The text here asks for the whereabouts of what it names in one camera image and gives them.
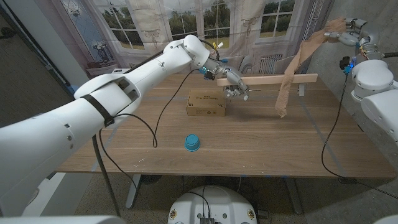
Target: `robotic arm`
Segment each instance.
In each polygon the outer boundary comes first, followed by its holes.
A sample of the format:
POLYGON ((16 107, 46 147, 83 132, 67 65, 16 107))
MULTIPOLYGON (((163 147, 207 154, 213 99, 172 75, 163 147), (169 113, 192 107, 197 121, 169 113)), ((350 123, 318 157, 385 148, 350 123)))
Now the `robotic arm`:
POLYGON ((327 37, 355 47, 356 56, 344 57, 340 68, 349 73, 355 82, 351 92, 354 101, 361 104, 366 116, 381 127, 398 145, 398 83, 384 57, 395 56, 379 51, 380 32, 378 26, 362 19, 346 19, 347 32, 327 32, 327 37))
POLYGON ((4 216, 18 216, 46 176, 81 148, 101 128, 115 128, 133 113, 142 97, 170 74, 194 66, 214 80, 226 75, 236 85, 230 96, 249 97, 242 74, 209 58, 200 40, 188 35, 176 40, 163 54, 127 74, 96 77, 76 93, 76 100, 42 115, 0 129, 0 209, 4 216))

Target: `metal bracket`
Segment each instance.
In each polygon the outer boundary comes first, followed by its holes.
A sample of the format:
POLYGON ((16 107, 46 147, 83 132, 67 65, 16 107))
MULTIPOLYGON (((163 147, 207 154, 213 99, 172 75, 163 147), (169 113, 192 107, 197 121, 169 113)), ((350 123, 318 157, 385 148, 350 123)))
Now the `metal bracket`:
POLYGON ((298 84, 298 95, 299 96, 304 96, 306 87, 307 87, 306 83, 299 83, 298 84))

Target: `blue cup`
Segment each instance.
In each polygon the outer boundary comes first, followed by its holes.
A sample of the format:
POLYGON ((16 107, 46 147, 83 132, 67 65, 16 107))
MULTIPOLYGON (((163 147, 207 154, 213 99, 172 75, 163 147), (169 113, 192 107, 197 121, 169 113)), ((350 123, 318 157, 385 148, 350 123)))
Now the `blue cup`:
POLYGON ((185 138, 185 148, 190 151, 196 151, 200 148, 200 141, 198 136, 190 134, 185 138))

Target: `blue connector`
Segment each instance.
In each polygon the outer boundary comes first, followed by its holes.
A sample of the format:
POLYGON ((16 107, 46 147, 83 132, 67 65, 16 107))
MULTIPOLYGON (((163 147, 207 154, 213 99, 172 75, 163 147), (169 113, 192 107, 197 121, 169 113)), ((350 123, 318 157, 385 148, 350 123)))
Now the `blue connector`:
POLYGON ((345 66, 344 70, 343 70, 344 74, 348 75, 350 73, 351 69, 352 69, 351 65, 345 66))
POLYGON ((202 73, 202 74, 206 74, 207 68, 206 67, 202 67, 201 69, 199 69, 199 72, 202 73))

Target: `black cable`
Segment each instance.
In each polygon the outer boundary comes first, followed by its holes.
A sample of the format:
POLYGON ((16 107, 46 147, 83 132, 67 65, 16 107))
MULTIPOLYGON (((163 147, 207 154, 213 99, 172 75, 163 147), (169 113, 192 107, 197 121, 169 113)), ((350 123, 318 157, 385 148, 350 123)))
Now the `black cable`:
MULTIPOLYGON (((338 121, 338 118, 339 118, 339 116, 340 116, 341 106, 342 106, 342 104, 343 104, 344 92, 345 92, 346 86, 347 86, 347 79, 348 79, 348 75, 346 75, 346 79, 345 79, 345 82, 344 82, 343 93, 341 94, 340 104, 339 104, 339 107, 338 107, 338 112, 337 112, 336 121, 335 121, 333 127, 331 128, 328 137, 327 137, 326 140, 325 140, 325 143, 324 143, 323 148, 322 148, 322 154, 321 154, 321 160, 322 160, 322 165, 323 165, 323 167, 324 167, 329 173, 331 173, 331 174, 333 174, 333 175, 335 175, 335 176, 337 176, 337 177, 340 177, 340 178, 342 178, 342 179, 350 179, 350 178, 349 178, 349 177, 343 177, 342 175, 336 174, 335 172, 333 172, 333 171, 331 171, 330 169, 328 169, 328 168, 326 167, 324 161, 323 161, 323 153, 325 152, 326 144, 328 143, 329 137, 330 137, 330 135, 332 134, 333 130, 335 129, 336 124, 337 124, 337 121, 338 121)), ((385 192, 385 191, 383 191, 383 190, 381 190, 381 189, 378 189, 378 188, 369 186, 369 185, 367 185, 367 184, 364 184, 364 183, 362 183, 362 182, 357 181, 356 179, 350 179, 350 180, 352 180, 353 182, 355 182, 355 183, 357 183, 357 184, 361 184, 361 185, 363 185, 363 186, 365 186, 365 187, 369 187, 370 189, 377 190, 378 192, 384 193, 384 194, 386 194, 386 195, 388 195, 388 196, 390 196, 390 197, 393 197, 393 198, 395 198, 395 199, 398 199, 397 196, 395 196, 395 195, 393 195, 393 194, 391 194, 391 193, 389 193, 389 192, 385 192)))
POLYGON ((157 147, 156 131, 154 132, 154 130, 152 130, 152 128, 149 126, 149 124, 146 123, 143 119, 141 119, 137 115, 127 114, 127 113, 118 114, 118 115, 114 116, 113 118, 117 118, 118 116, 133 116, 133 117, 137 118, 138 120, 140 120, 141 122, 143 122, 149 128, 149 130, 151 131, 152 135, 154 136, 153 147, 157 147))
POLYGON ((203 201, 205 199, 205 188, 206 188, 206 184, 203 186, 203 191, 201 192, 201 197, 202 197, 201 203, 203 205, 203 217, 205 216, 205 202, 203 201))
POLYGON ((216 59, 217 59, 217 60, 220 59, 220 55, 219 55, 219 53, 218 53, 218 50, 217 50, 216 47, 213 46, 213 44, 211 44, 211 43, 209 43, 209 42, 207 42, 207 41, 205 41, 205 40, 201 40, 201 39, 199 39, 199 40, 200 40, 200 42, 203 42, 203 43, 209 45, 212 49, 214 49, 214 51, 215 51, 216 54, 217 54, 216 59))
POLYGON ((149 58, 145 59, 144 61, 142 61, 141 63, 137 64, 136 66, 130 68, 128 71, 124 72, 123 74, 126 74, 126 73, 129 73, 129 72, 133 71, 134 69, 140 67, 141 65, 143 65, 143 64, 149 62, 150 60, 156 58, 157 56, 161 55, 162 53, 163 53, 163 50, 160 51, 160 52, 157 52, 156 54, 150 56, 149 58))
POLYGON ((200 195, 200 194, 197 194, 197 193, 195 193, 195 192, 187 192, 187 193, 191 193, 191 194, 197 195, 197 196, 201 197, 202 200, 204 200, 204 201, 206 202, 206 204, 207 204, 207 209, 209 210, 209 217, 208 217, 208 218, 210 218, 210 206, 209 206, 209 203, 207 202, 207 200, 204 198, 204 196, 202 196, 202 195, 200 195))
POLYGON ((159 126, 159 121, 160 121, 160 117, 162 117, 162 114, 164 112, 164 110, 166 109, 167 105, 169 105, 169 103, 173 100, 173 98, 175 97, 175 95, 178 93, 178 91, 180 91, 182 84, 184 84, 185 80, 188 78, 188 76, 195 70, 199 69, 194 69, 191 70, 191 72, 188 73, 188 75, 184 78, 184 80, 182 80, 181 85, 179 86, 179 88, 177 89, 177 91, 174 93, 174 95, 172 96, 172 98, 169 100, 169 102, 166 103, 166 105, 163 107, 162 112, 160 112, 159 118, 157 119, 157 123, 156 123, 156 128, 155 128, 155 133, 154 133, 154 139, 152 140, 152 145, 153 147, 157 147, 157 142, 156 142, 156 146, 155 146, 155 140, 156 140, 156 132, 157 132, 157 127, 159 126))
MULTIPOLYGON (((131 180, 132 184, 134 184, 134 187, 135 187, 136 190, 137 190, 137 189, 138 189, 138 188, 137 188, 137 185, 136 185, 136 183, 134 182, 134 180, 132 179, 132 177, 131 177, 129 174, 127 174, 125 171, 123 171, 122 168, 120 168, 119 165, 111 158, 111 156, 108 154, 108 152, 106 152, 105 147, 104 147, 104 144, 103 144, 103 141, 102 141, 101 132, 102 132, 102 128, 99 130, 98 135, 99 135, 99 142, 101 143, 102 150, 104 151, 106 157, 107 157, 107 158, 120 170, 120 172, 122 172, 124 175, 126 175, 126 176, 131 180)), ((148 201, 148 200, 146 200, 145 203, 146 203, 148 209, 150 210, 150 212, 152 212, 152 215, 153 215, 154 217, 156 217, 157 220, 160 221, 160 223, 164 223, 164 222, 162 222, 162 220, 159 219, 159 217, 158 217, 157 215, 155 215, 154 211, 152 211, 152 209, 150 209, 150 207, 149 207, 147 201, 148 201)))
POLYGON ((388 57, 398 57, 398 52, 389 52, 389 53, 384 53, 383 54, 384 58, 388 58, 388 57))
MULTIPOLYGON (((101 140, 101 130, 99 131, 99 140, 101 140)), ((101 154, 100 154, 100 149, 98 149, 98 143, 97 143, 96 135, 94 135, 92 137, 92 141, 93 141, 95 156, 97 157, 97 161, 98 161, 99 167, 101 168, 101 172, 102 172, 102 174, 104 176, 104 179, 105 179, 106 187, 108 188, 109 194, 110 194, 110 196, 112 198, 114 209, 116 211, 116 214, 119 217, 121 217, 120 216, 119 207, 118 207, 118 202, 116 201, 116 197, 114 196, 114 192, 113 192, 113 189, 112 189, 111 181, 109 180, 108 173, 106 172, 106 169, 105 169, 105 166, 104 166, 104 162, 102 161, 102 157, 101 157, 101 154)))

